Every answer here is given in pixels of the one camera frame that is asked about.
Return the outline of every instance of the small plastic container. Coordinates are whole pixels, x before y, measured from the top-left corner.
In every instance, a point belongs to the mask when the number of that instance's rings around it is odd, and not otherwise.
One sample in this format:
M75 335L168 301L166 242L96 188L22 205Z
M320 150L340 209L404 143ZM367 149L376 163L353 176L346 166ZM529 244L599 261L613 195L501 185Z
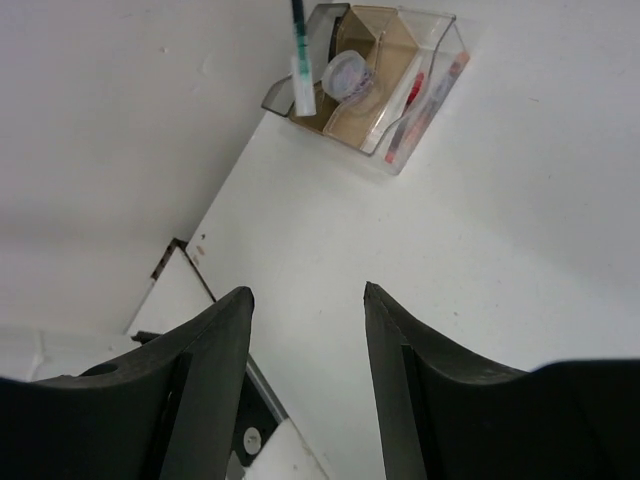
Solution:
M262 107L399 174L469 61L456 16L321 3L307 32L316 115L296 115L291 74Z
M322 89L340 103L357 102L373 89L374 72L355 50L333 58L322 75Z

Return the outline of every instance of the pen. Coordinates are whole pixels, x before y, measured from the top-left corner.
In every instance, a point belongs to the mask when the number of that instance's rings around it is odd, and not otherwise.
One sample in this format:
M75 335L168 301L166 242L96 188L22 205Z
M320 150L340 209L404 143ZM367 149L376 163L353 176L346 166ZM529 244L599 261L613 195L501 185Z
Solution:
M296 53L291 58L291 77L296 100L296 115L309 117L316 114L316 97L313 90L302 0L291 0L291 11L293 13L293 33L296 43Z

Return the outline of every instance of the white wall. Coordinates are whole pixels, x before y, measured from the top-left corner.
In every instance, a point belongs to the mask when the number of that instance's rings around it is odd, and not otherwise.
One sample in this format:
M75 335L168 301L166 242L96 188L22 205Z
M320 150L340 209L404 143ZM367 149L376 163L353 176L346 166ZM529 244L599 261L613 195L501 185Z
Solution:
M139 346L126 335L88 335L0 325L0 377L32 382L80 375Z
M123 331L286 70L289 5L0 2L0 323Z

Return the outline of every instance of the plastic cup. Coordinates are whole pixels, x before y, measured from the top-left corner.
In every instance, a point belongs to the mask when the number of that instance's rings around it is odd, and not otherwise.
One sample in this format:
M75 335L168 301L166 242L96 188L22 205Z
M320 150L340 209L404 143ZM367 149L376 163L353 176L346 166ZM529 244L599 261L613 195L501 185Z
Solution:
M355 50L336 55L322 75L322 89L340 103L357 102L374 85L374 73Z

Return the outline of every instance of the white surface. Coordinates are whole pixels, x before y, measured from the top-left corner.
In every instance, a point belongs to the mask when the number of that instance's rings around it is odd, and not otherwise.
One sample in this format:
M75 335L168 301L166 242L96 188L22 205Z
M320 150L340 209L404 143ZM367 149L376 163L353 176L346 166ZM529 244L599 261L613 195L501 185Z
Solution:
M180 249L160 274L127 333L166 333L213 305L213 300Z
M0 2L0 319L121 333L292 36L286 0Z
M245 480L327 480L309 447L286 419L245 472Z
M0 325L0 377L35 381L80 375L138 346L125 335L81 335Z
M268 115L188 249L253 289L252 356L336 479L384 478L367 280L514 367L640 354L640 4L429 8L485 32L405 171Z

